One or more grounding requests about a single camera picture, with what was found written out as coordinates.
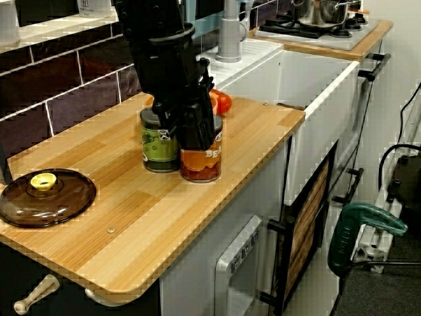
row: dark brown tile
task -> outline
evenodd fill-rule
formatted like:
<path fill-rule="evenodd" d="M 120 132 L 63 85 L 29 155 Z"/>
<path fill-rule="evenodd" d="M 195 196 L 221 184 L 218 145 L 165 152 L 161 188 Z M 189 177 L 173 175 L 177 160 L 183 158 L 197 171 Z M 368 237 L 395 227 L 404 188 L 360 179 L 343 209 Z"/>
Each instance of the dark brown tile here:
<path fill-rule="evenodd" d="M 75 53 L 0 76 L 0 117 L 78 85 L 80 75 Z"/>
<path fill-rule="evenodd" d="M 79 51 L 84 82 L 88 82 L 133 63 L 124 36 Z"/>
<path fill-rule="evenodd" d="M 8 158 L 50 137 L 44 105 L 38 105 L 0 122 L 0 139 Z"/>
<path fill-rule="evenodd" d="M 276 1 L 269 2 L 257 8 L 257 26 L 264 24 L 269 18 L 274 18 L 276 16 L 276 9 Z"/>
<path fill-rule="evenodd" d="M 116 74 L 47 102 L 54 134 L 118 103 Z"/>
<path fill-rule="evenodd" d="M 278 0 L 278 14 L 285 14 L 287 11 L 291 11 L 293 5 L 290 0 Z"/>
<path fill-rule="evenodd" d="M 2 72 L 30 64 L 32 62 L 29 47 L 15 49 L 0 54 L 0 74 Z"/>
<path fill-rule="evenodd" d="M 16 9 L 21 27 L 79 13 L 75 0 L 16 0 Z"/>
<path fill-rule="evenodd" d="M 134 66 L 119 71 L 118 82 L 120 84 L 121 102 L 142 92 Z"/>
<path fill-rule="evenodd" d="M 63 36 L 31 46 L 34 61 L 71 51 L 111 37 L 111 26 L 104 25 L 92 30 Z"/>

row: tin can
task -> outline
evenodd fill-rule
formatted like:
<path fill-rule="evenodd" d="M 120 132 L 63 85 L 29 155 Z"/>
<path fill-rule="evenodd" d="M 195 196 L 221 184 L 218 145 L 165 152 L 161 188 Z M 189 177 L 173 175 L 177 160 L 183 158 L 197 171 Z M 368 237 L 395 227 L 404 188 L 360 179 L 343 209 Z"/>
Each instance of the tin can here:
<path fill-rule="evenodd" d="M 212 182 L 222 172 L 222 119 L 214 115 L 215 141 L 206 151 L 180 150 L 180 172 L 186 180 L 196 183 Z"/>
<path fill-rule="evenodd" d="M 180 149 L 176 138 L 160 129 L 159 118 L 147 107 L 140 112 L 143 165 L 152 172 L 166 173 L 180 168 Z"/>

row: white grout line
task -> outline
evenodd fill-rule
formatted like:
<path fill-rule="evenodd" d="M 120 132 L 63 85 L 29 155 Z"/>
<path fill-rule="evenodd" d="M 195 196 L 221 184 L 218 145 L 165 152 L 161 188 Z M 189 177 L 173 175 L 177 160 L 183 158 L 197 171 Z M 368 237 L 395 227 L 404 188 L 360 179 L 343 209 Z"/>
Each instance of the white grout line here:
<path fill-rule="evenodd" d="M 117 78 L 118 102 L 121 103 L 120 80 L 118 79 L 118 72 L 116 73 L 116 78 Z"/>
<path fill-rule="evenodd" d="M 78 68 L 79 68 L 80 84 L 84 84 L 84 79 L 82 78 L 82 68 L 81 68 L 81 66 L 80 66 L 80 56 L 79 56 L 79 51 L 76 51 L 76 59 L 78 60 Z"/>
<path fill-rule="evenodd" d="M 50 111 L 48 109 L 48 102 L 45 102 L 45 110 L 47 111 L 48 125 L 50 126 L 51 136 L 54 136 L 53 123 L 50 118 Z"/>
<path fill-rule="evenodd" d="M 44 100 L 44 101 L 42 101 L 42 102 L 36 103 L 36 104 L 34 104 L 34 105 L 31 105 L 31 106 L 29 106 L 29 107 L 27 107 L 27 108 L 25 108 L 25 109 L 23 109 L 23 110 L 16 111 L 15 113 L 12 113 L 12 114 L 10 114 L 10 115 L 7 115 L 6 117 L 2 117 L 2 118 L 0 118 L 0 122 L 2 122 L 2 121 L 4 121 L 4 120 L 7 120 L 7 119 L 9 119 L 9 118 L 11 118 L 11 117 L 14 117 L 15 115 L 18 115 L 18 114 L 20 114 L 20 113 L 26 112 L 26 111 L 28 111 L 28 110 L 30 110 L 30 109 L 33 109 L 34 107 L 37 107 L 37 106 L 38 106 L 38 105 L 40 105 L 40 104 L 43 104 L 43 103 L 45 103 L 45 102 L 48 102 L 48 101 L 54 100 L 54 99 L 56 99 L 56 98 L 58 98 L 58 97 L 61 97 L 62 95 L 68 94 L 69 92 L 73 92 L 73 91 L 75 91 L 75 90 L 77 90 L 77 89 L 79 89 L 79 88 L 82 88 L 82 87 L 84 87 L 84 86 L 87 86 L 88 84 L 92 84 L 92 83 L 94 83 L 95 81 L 98 81 L 98 80 L 104 79 L 105 77 L 111 76 L 112 74 L 116 74 L 118 71 L 124 70 L 124 69 L 129 68 L 129 67 L 131 67 L 131 66 L 133 66 L 133 65 L 134 65 L 134 64 L 130 64 L 130 65 L 124 66 L 124 67 L 122 67 L 122 68 L 120 68 L 120 69 L 118 69 L 118 70 L 114 70 L 114 71 L 112 71 L 112 72 L 110 72 L 110 73 L 108 73 L 108 74 L 105 74 L 105 75 L 103 75 L 103 76 L 101 76 L 101 77 L 98 77 L 98 78 L 96 78 L 96 79 L 94 79 L 94 80 L 91 80 L 91 81 L 89 81 L 89 82 L 85 82 L 84 84 L 82 84 L 82 85 L 80 85 L 80 86 L 78 86 L 78 87 L 75 87 L 75 88 L 72 88 L 72 89 L 67 90 L 67 91 L 65 91 L 65 92 L 62 92 L 62 93 L 60 93 L 60 94 L 57 94 L 57 95 L 55 95 L 54 97 L 49 97 L 48 99 L 46 99 L 46 100 Z"/>
<path fill-rule="evenodd" d="M 34 54 L 32 54 L 32 48 L 30 46 L 29 46 L 29 55 L 31 55 L 31 63 L 30 63 L 30 65 L 32 65 L 34 63 Z"/>
<path fill-rule="evenodd" d="M 38 65 L 38 64 L 43 63 L 45 61 L 50 61 L 51 59 L 54 59 L 54 58 L 57 58 L 57 57 L 61 57 L 61 56 L 64 56 L 64 55 L 68 55 L 68 54 L 74 53 L 75 51 L 79 51 L 81 49 L 84 49 L 84 48 L 87 48 L 87 47 L 90 47 L 90 46 L 93 46 L 93 45 L 96 45 L 96 44 L 99 44 L 99 43 L 103 43 L 104 41 L 109 41 L 109 40 L 113 40 L 114 38 L 119 38 L 120 36 L 123 36 L 123 34 L 115 35 L 115 36 L 113 36 L 111 38 L 101 39 L 101 40 L 96 41 L 96 42 L 93 42 L 91 44 L 88 44 L 88 45 L 85 45 L 85 46 L 81 46 L 81 47 L 76 48 L 76 49 L 72 49 L 71 51 L 65 51 L 64 53 L 60 53 L 60 54 L 57 54 L 57 55 L 54 55 L 54 56 L 51 56 L 51 57 L 47 57 L 47 58 L 42 59 L 40 61 L 36 61 L 36 62 L 34 62 L 34 63 L 30 64 L 30 65 L 21 66 L 21 67 L 18 67 L 18 68 L 15 68 L 15 69 L 12 69 L 12 70 L 3 72 L 3 73 L 0 74 L 0 77 L 1 76 L 4 76 L 6 74 L 10 74 L 11 72 L 15 72 L 17 70 L 24 69 L 27 66 Z"/>

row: glass pot lid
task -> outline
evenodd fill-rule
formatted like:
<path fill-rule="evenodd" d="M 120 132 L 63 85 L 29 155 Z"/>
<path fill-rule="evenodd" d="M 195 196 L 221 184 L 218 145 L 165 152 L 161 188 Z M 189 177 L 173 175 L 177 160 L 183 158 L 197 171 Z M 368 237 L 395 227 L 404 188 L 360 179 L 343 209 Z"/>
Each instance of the glass pot lid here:
<path fill-rule="evenodd" d="M 0 196 L 0 219 L 19 227 L 46 227 L 85 211 L 96 196 L 95 184 L 72 170 L 45 169 L 10 183 Z"/>

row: tomato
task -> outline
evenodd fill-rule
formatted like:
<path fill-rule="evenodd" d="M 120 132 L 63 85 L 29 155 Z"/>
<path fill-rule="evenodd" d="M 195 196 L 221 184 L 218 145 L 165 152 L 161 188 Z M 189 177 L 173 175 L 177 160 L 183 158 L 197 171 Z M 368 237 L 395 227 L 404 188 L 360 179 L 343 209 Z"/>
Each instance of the tomato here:
<path fill-rule="evenodd" d="M 213 89 L 211 93 L 215 95 L 218 100 L 218 114 L 226 113 L 231 109 L 232 100 L 228 94 L 215 89 Z"/>

